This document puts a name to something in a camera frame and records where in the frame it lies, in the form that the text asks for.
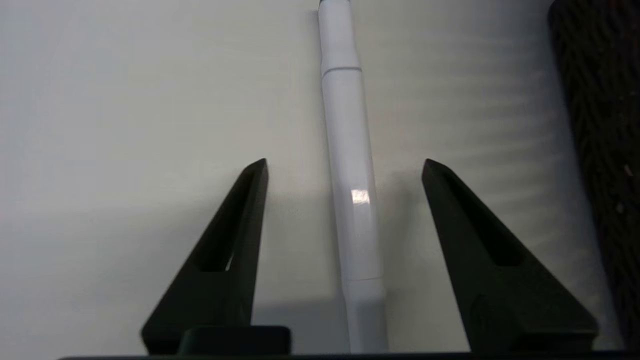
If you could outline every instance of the white pen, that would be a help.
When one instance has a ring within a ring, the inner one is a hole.
[[[349,0],[321,0],[322,92],[352,353],[388,351],[376,188]]]

